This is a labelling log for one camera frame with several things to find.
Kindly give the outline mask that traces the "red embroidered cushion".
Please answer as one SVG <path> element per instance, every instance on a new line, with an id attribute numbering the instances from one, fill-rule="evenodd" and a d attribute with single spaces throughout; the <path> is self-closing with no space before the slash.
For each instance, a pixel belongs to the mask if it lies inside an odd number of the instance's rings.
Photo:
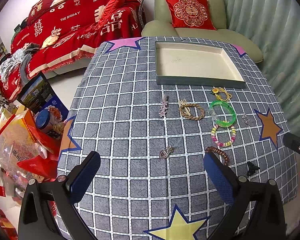
<path id="1" fill-rule="evenodd" d="M 217 30 L 207 0 L 166 0 L 174 28 Z"/>

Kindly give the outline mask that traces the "grey crumpled clothes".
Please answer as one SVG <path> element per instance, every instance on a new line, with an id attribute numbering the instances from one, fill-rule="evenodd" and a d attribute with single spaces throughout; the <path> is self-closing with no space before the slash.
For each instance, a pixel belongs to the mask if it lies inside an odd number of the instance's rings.
<path id="1" fill-rule="evenodd" d="M 3 83 L 7 83 L 9 75 L 17 67 L 23 84 L 25 85 L 29 78 L 26 73 L 26 68 L 33 57 L 40 49 L 40 45 L 36 43 L 26 43 L 23 48 L 16 50 L 9 58 L 0 64 L 0 79 Z"/>

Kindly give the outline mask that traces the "blue lid jar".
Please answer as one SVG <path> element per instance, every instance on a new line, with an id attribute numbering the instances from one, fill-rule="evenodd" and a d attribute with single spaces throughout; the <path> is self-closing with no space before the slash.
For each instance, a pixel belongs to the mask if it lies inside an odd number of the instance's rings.
<path id="1" fill-rule="evenodd" d="M 53 123 L 51 122 L 51 114 L 47 109 L 43 109 L 38 113 L 36 121 L 36 127 L 44 133 L 48 133 L 52 130 Z"/>

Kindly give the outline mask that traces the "grey jewelry tray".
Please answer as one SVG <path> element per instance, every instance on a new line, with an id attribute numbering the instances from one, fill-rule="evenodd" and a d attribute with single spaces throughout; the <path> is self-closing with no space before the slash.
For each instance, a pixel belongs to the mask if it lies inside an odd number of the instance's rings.
<path id="1" fill-rule="evenodd" d="M 246 81 L 224 48 L 182 42 L 155 42 L 159 85 L 246 88 Z"/>

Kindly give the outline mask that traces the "red sofa cover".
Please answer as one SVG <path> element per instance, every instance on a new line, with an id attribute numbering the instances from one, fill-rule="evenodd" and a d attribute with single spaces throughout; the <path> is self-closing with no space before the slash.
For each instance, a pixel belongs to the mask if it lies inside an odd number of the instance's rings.
<path id="1" fill-rule="evenodd" d="M 11 54 L 28 53 L 29 61 L 19 61 L 5 80 L 0 76 L 0 93 L 14 101 L 23 86 L 38 73 L 51 73 L 95 54 L 104 41 L 141 35 L 138 10 L 141 0 L 65 0 L 53 7 L 47 3 L 39 14 L 30 14 L 27 26 L 13 39 Z"/>

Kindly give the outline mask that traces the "small silver pendant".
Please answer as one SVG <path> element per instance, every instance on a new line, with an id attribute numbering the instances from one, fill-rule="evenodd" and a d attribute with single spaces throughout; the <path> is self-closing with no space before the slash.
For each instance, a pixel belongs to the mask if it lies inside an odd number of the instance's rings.
<path id="1" fill-rule="evenodd" d="M 248 118 L 247 114 L 243 114 L 242 119 L 244 120 L 247 126 L 250 125 L 250 119 Z"/>

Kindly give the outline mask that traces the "silver heart pendant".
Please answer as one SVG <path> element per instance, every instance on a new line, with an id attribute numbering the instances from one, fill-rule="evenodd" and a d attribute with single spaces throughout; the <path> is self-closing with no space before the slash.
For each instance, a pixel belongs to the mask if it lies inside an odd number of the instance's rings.
<path id="1" fill-rule="evenodd" d="M 159 153 L 160 159 L 167 159 L 170 154 L 174 152 L 174 148 L 172 146 L 168 146 L 165 149 L 161 150 Z"/>

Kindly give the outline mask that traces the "star rhinestone hair clip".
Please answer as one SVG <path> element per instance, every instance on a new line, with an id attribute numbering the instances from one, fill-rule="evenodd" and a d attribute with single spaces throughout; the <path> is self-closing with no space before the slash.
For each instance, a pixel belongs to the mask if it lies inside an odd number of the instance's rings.
<path id="1" fill-rule="evenodd" d="M 159 115 L 161 118 L 164 118 L 166 116 L 167 109 L 168 109 L 168 96 L 164 95 L 163 100 L 161 102 L 160 111 L 159 111 Z"/>

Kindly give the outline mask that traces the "green translucent bangle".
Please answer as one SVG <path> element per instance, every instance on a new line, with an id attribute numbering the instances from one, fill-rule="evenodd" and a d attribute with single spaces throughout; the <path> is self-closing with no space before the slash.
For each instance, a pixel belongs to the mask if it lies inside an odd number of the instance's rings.
<path id="1" fill-rule="evenodd" d="M 236 119 L 237 115 L 230 104 L 220 100 L 215 100 L 209 105 L 209 115 L 216 126 L 229 128 Z"/>

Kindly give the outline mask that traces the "red pillow on sofa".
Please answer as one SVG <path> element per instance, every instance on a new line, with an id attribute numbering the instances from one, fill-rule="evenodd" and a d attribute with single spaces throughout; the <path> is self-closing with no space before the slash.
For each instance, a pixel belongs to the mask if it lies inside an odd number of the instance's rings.
<path id="1" fill-rule="evenodd" d="M 39 17 L 41 17 L 52 5 L 54 0 L 39 0 L 29 12 L 27 26 L 32 25 Z"/>

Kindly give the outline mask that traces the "grey checked tablecloth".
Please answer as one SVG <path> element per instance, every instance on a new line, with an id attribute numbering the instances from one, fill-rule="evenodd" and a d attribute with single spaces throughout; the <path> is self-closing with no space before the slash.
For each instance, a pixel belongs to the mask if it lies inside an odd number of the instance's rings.
<path id="1" fill-rule="evenodd" d="M 246 88 L 227 88 L 237 119 L 233 128 L 217 129 L 230 168 L 246 175 L 250 161 L 260 167 L 251 181 L 277 182 L 282 201 L 297 194 L 295 154 L 284 147 L 289 131 L 283 110 L 262 72 L 234 46 L 197 38 L 145 37 L 135 45 L 112 49 L 104 42 L 96 51 L 70 106 L 70 143 L 61 151 L 58 173 L 66 174 L 91 151 L 101 166 L 76 208 L 98 239 L 151 239 L 148 230 L 167 226 L 178 207 L 189 222 L 207 218 L 194 235 L 206 239 L 228 206 L 204 168 L 204 150 L 214 144 L 213 121 L 185 119 L 178 100 L 197 103 L 205 111 L 215 100 L 209 86 L 158 85 L 155 42 L 182 42 L 221 47 L 238 67 Z M 159 115 L 164 95 L 168 109 Z M 247 114 L 250 125 L 242 119 Z M 159 153 L 168 146 L 167 159 Z"/>

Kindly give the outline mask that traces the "dark picture box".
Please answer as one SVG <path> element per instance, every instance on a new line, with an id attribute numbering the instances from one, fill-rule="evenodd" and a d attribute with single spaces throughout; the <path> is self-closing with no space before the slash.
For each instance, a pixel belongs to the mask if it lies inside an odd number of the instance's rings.
<path id="1" fill-rule="evenodd" d="M 56 93 L 47 78 L 40 72 L 22 88 L 18 94 L 17 101 L 36 114 L 55 95 Z"/>

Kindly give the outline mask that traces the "black claw hair clip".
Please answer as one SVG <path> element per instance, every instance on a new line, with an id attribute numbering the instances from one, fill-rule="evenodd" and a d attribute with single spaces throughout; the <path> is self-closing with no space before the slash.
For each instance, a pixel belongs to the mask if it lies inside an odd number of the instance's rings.
<path id="1" fill-rule="evenodd" d="M 257 165 L 255 165 L 254 163 L 252 163 L 250 161 L 247 162 L 247 166 L 248 166 L 248 170 L 247 170 L 248 177 L 253 176 L 257 171 L 260 170 L 260 167 L 258 167 Z"/>

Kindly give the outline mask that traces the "orange red gift bag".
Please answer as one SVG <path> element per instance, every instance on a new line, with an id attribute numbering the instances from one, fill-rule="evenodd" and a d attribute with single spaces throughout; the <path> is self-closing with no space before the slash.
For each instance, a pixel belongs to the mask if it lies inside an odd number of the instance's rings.
<path id="1" fill-rule="evenodd" d="M 15 182 L 57 177 L 61 141 L 41 132 L 31 111 L 12 115 L 0 129 L 0 167 Z"/>

